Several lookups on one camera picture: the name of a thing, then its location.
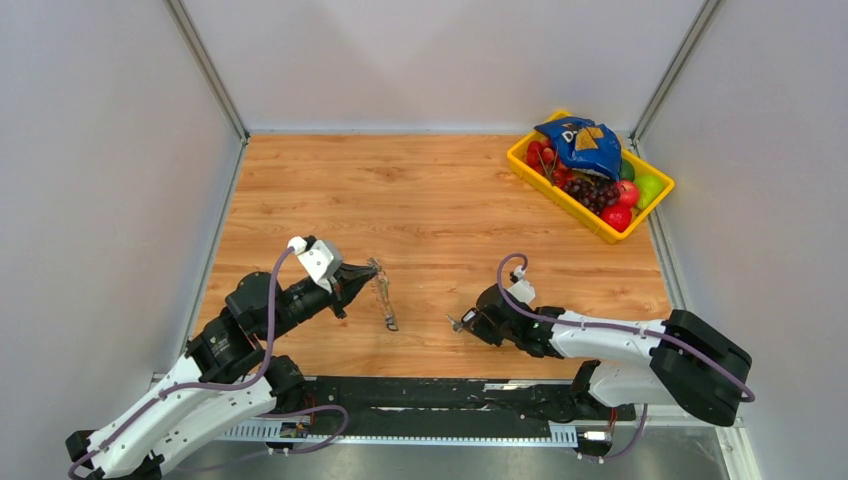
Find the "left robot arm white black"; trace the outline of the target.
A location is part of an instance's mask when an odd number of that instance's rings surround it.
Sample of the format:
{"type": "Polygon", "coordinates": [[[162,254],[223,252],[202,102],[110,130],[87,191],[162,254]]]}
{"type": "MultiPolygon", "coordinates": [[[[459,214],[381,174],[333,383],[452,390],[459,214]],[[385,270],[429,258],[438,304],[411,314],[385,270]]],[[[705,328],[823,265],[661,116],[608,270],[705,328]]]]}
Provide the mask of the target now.
{"type": "Polygon", "coordinates": [[[243,277],[162,380],[106,426],[66,439],[69,478],[85,468],[89,479],[160,479],[244,420],[297,412],[305,378],[290,357],[273,355],[274,341],[326,309],[343,318],[378,274],[372,266],[329,267],[320,275],[325,286],[308,275],[281,288],[276,269],[243,277]]]}

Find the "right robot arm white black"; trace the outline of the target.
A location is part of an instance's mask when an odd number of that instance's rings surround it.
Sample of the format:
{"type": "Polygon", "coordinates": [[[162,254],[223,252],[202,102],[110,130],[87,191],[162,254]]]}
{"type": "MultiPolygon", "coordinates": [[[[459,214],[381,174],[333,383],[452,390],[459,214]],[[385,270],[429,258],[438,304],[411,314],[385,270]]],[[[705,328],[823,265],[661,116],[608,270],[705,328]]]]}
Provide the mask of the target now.
{"type": "Polygon", "coordinates": [[[562,307],[531,307],[533,290],[485,290],[459,320],[486,344],[512,343],[535,358],[582,359],[571,403],[584,417],[629,404],[677,405],[691,416],[729,427],[752,400],[751,356],[696,314],[675,309],[666,319],[591,317],[562,307]]]}

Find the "metal key organizer ring plate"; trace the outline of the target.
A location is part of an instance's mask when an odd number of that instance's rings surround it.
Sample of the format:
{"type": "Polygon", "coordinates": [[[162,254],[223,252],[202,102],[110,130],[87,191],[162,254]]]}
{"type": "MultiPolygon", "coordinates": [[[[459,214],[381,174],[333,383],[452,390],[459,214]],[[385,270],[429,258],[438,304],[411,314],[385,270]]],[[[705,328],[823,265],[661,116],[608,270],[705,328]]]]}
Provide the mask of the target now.
{"type": "Polygon", "coordinates": [[[373,279],[373,281],[374,281],[374,291],[377,295],[378,303],[380,305],[382,316],[383,316],[384,323],[385,323],[385,318],[388,317],[388,316],[394,316],[396,318],[394,309],[391,305],[390,298],[389,298],[390,281],[388,279],[388,276],[387,276],[384,268],[382,267],[382,265],[380,264],[380,262],[376,258],[373,258],[373,257],[369,258],[368,264],[373,265],[374,267],[376,267],[378,269],[378,273],[373,279]]]}

